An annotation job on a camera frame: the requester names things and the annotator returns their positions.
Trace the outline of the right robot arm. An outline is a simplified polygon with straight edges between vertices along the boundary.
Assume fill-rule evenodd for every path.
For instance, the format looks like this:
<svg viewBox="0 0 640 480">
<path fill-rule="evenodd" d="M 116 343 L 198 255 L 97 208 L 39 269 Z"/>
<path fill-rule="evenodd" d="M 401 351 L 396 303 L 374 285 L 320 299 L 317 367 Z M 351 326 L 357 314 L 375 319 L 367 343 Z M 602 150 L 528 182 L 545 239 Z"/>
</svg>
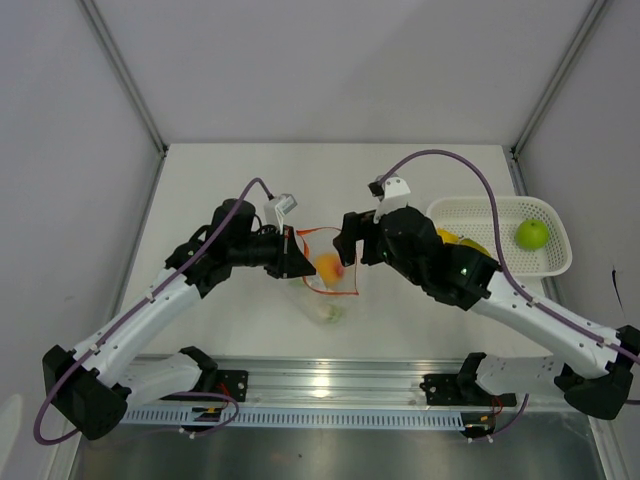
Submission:
<svg viewBox="0 0 640 480">
<path fill-rule="evenodd" d="M 413 207 L 377 218 L 347 213 L 334 238 L 341 263 L 384 263 L 435 301 L 493 319 L 548 350 L 538 357 L 471 353 L 457 376 L 463 402 L 530 394 L 559 398 L 579 412 L 613 420 L 629 399 L 639 332 L 603 327 L 527 291 L 490 256 L 447 243 Z"/>
</svg>

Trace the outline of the white cauliflower with leaves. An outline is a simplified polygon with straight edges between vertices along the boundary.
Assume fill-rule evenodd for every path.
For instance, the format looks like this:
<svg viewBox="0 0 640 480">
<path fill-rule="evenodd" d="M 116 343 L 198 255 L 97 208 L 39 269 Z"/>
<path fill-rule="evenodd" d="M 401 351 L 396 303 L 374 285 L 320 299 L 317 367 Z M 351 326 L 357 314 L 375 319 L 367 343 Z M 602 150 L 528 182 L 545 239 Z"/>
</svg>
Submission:
<svg viewBox="0 0 640 480">
<path fill-rule="evenodd" d="M 339 322 L 345 314 L 345 309 L 336 304 L 322 303 L 316 308 L 316 318 L 319 322 L 335 324 Z"/>
</svg>

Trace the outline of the clear zip top bag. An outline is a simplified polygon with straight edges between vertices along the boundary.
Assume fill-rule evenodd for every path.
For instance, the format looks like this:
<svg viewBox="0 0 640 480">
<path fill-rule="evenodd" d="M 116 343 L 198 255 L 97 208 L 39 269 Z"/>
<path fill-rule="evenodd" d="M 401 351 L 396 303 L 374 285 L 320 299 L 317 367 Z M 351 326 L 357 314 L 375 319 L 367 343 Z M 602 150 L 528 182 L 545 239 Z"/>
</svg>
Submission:
<svg viewBox="0 0 640 480">
<path fill-rule="evenodd" d="M 336 227 L 295 232 L 297 245 L 316 273 L 289 280 L 284 293 L 310 321 L 319 325 L 336 325 L 345 320 L 359 298 L 357 265 L 343 266 L 333 244 L 340 233 Z"/>
</svg>

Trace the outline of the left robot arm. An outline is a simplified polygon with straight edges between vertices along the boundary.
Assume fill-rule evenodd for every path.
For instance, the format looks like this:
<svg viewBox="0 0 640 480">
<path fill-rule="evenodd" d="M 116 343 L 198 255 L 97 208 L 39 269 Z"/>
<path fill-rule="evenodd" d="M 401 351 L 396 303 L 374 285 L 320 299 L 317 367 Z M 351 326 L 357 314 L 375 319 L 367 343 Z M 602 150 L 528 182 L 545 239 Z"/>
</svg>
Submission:
<svg viewBox="0 0 640 480">
<path fill-rule="evenodd" d="M 265 223 L 252 228 L 256 209 L 227 199 L 210 223 L 175 248 L 164 267 L 128 311 L 75 347 L 53 346 L 42 359 L 46 405 L 88 440 L 113 430 L 125 413 L 170 396 L 209 398 L 217 365 L 196 347 L 186 347 L 159 365 L 135 370 L 131 362 L 177 316 L 230 278 L 236 267 L 261 267 L 274 279 L 315 274 L 284 218 L 297 205 L 281 194 L 264 206 Z"/>
</svg>

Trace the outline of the yellow green mango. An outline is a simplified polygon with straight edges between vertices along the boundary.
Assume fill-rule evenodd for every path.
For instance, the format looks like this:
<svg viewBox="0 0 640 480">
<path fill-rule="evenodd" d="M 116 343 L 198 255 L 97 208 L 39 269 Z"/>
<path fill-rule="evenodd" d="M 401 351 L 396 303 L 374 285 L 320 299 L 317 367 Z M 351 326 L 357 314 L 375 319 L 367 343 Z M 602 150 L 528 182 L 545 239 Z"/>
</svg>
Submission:
<svg viewBox="0 0 640 480">
<path fill-rule="evenodd" d="M 482 246 L 481 244 L 479 244 L 478 242 L 476 242 L 476 241 L 474 241 L 474 240 L 472 240 L 470 238 L 462 238 L 459 241 L 459 244 L 462 245 L 462 246 L 470 247 L 470 248 L 472 248 L 472 249 L 474 249 L 474 250 L 476 250 L 476 251 L 478 251 L 478 252 L 480 252 L 480 253 L 488 256 L 488 257 L 491 256 L 491 253 L 484 246 Z"/>
</svg>

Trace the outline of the orange pink peach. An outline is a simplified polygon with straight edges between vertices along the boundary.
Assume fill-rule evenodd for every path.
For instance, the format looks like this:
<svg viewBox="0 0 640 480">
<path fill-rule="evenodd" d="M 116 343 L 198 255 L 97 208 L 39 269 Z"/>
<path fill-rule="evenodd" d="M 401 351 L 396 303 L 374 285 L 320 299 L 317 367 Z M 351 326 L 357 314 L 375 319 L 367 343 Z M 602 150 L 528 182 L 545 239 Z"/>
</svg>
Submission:
<svg viewBox="0 0 640 480">
<path fill-rule="evenodd" d="M 323 253 L 315 258 L 316 272 L 327 286 L 338 284 L 344 277 L 344 267 L 338 254 Z"/>
</svg>

